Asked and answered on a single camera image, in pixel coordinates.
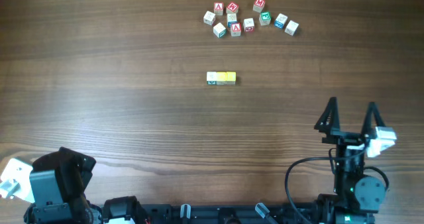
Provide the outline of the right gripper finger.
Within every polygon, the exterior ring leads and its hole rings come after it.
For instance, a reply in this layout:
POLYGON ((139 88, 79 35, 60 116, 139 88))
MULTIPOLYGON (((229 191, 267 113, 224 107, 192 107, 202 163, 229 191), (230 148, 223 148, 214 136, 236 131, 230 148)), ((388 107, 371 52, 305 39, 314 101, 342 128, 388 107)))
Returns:
POLYGON ((320 133, 340 131, 339 109, 336 97, 331 97, 327 106, 314 126, 320 133))
POLYGON ((373 139, 376 137, 376 127, 385 127, 385 123, 380 115, 375 102, 370 102, 365 114, 364 122, 361 129, 361 136, 373 139))

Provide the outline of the yellow block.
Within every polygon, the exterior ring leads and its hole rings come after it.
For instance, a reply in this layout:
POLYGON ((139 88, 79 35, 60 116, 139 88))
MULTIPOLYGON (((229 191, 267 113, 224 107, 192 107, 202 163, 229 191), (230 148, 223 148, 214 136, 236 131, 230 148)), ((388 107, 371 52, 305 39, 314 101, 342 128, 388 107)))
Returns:
POLYGON ((226 72, 226 84, 235 85, 237 80, 236 72, 226 72))
POLYGON ((227 73, 217 72, 217 85, 226 85, 226 84, 227 84, 227 73))

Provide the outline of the green V block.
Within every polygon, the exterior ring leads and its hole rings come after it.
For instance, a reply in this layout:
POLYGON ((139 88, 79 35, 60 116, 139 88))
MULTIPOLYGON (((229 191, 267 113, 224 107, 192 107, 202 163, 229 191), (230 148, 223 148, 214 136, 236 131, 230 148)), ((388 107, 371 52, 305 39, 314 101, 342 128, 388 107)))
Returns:
POLYGON ((217 84, 217 72, 207 72, 207 84, 216 85, 217 84))

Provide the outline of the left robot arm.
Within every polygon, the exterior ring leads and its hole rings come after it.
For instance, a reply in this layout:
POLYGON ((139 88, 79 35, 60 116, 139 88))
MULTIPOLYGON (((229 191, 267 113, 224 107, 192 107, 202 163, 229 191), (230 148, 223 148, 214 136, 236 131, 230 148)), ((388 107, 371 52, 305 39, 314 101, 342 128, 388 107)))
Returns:
POLYGON ((107 200, 103 207, 90 203, 85 189, 96 160, 61 147, 32 163, 29 175, 34 202, 25 223, 111 223, 112 220, 148 223, 150 218, 134 196, 107 200))

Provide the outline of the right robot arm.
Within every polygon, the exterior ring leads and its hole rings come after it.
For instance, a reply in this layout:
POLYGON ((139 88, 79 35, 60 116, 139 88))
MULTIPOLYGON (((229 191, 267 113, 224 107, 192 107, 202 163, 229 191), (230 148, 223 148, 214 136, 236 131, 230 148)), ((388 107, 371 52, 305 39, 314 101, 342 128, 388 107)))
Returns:
POLYGON ((337 98, 329 99, 314 129, 325 134, 322 142, 335 145, 328 154, 334 175, 334 194, 320 194, 310 220, 312 223, 373 223, 389 188, 387 176, 365 165, 395 145, 397 137, 387 127, 374 102, 369 103, 359 133, 341 130, 337 98))

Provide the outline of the plain wood block right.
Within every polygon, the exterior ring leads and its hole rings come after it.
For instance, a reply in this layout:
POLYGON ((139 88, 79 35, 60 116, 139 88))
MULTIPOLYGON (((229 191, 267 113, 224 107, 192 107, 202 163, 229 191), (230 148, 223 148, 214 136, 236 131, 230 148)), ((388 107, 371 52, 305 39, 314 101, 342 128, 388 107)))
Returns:
POLYGON ((286 26, 285 33, 293 36, 298 28, 299 24, 294 21, 289 21, 286 26))

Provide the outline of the blue picture block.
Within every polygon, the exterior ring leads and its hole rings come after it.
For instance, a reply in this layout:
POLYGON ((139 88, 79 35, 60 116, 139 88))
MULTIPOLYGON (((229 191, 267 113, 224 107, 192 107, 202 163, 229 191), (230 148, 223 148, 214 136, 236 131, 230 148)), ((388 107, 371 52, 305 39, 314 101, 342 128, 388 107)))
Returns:
POLYGON ((279 14, 274 21, 274 26, 280 29, 283 29, 288 17, 284 14, 279 14))

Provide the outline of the green letter block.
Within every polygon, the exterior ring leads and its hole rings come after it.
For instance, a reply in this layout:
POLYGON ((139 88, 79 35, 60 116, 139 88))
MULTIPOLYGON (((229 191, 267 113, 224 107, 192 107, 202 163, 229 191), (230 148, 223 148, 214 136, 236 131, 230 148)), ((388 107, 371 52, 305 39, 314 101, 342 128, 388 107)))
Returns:
POLYGON ((270 12, 267 11, 260 13, 259 22, 261 26, 269 25, 271 20, 272 18, 270 12))

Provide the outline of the red edged wood block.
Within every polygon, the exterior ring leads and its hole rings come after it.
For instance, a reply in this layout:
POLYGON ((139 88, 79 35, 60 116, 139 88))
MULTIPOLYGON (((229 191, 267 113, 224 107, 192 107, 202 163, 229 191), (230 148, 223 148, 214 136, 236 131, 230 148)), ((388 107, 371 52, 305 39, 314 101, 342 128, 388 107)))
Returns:
POLYGON ((243 21, 243 27, 245 32, 253 32, 254 31, 254 19, 247 18, 243 21))

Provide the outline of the red a block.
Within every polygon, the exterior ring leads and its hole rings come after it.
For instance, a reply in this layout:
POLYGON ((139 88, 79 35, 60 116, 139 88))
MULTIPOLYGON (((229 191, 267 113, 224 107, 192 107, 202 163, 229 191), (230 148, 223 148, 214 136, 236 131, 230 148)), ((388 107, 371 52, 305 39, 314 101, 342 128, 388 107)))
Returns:
POLYGON ((241 35, 241 25, 240 23, 231 24, 231 36, 240 36, 241 35))
POLYGON ((222 16, 224 13, 224 4, 223 2, 214 2, 213 10, 216 15, 222 16))

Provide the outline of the blue edged wood block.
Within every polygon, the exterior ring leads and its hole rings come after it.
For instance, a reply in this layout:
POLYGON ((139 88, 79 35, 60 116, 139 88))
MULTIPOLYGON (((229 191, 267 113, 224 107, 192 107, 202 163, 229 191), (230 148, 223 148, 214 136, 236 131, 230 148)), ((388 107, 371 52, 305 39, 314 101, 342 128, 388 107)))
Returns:
POLYGON ((230 28, 234 23, 237 23, 237 14, 227 13, 227 26, 230 28))

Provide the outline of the green edged wood block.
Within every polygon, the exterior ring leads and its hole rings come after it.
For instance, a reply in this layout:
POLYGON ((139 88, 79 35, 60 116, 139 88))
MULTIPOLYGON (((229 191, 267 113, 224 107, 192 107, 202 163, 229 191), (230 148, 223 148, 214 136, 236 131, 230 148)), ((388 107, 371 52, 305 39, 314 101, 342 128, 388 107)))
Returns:
POLYGON ((226 27, 222 24, 222 23, 217 23, 214 27, 213 27, 213 33, 217 38, 222 38, 223 36, 226 35, 226 27))

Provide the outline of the red W block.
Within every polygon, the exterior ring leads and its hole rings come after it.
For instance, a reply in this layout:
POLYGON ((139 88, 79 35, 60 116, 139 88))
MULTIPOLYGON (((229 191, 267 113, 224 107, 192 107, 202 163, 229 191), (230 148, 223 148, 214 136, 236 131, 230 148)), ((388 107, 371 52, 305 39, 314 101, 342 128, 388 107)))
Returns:
POLYGON ((227 14, 237 14, 239 11, 239 5, 233 1, 231 1, 226 8, 227 14))

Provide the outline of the red A block top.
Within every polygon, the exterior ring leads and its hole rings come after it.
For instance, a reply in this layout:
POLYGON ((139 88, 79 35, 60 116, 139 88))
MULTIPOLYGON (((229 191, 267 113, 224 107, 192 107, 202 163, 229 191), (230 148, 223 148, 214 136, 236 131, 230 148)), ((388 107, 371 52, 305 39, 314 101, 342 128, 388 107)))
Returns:
POLYGON ((216 15, 222 16, 224 13, 224 4, 223 2, 214 2, 213 10, 216 15))

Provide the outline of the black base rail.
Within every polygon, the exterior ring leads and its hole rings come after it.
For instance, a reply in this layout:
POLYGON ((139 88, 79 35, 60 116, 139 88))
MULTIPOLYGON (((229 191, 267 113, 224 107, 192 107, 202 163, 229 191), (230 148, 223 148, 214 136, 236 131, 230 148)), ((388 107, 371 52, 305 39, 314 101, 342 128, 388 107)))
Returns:
POLYGON ((282 205, 189 205, 144 204, 145 223, 150 224, 290 224, 340 223, 374 224, 371 213, 353 213, 331 205, 315 202, 297 203, 294 210, 288 203, 282 205))

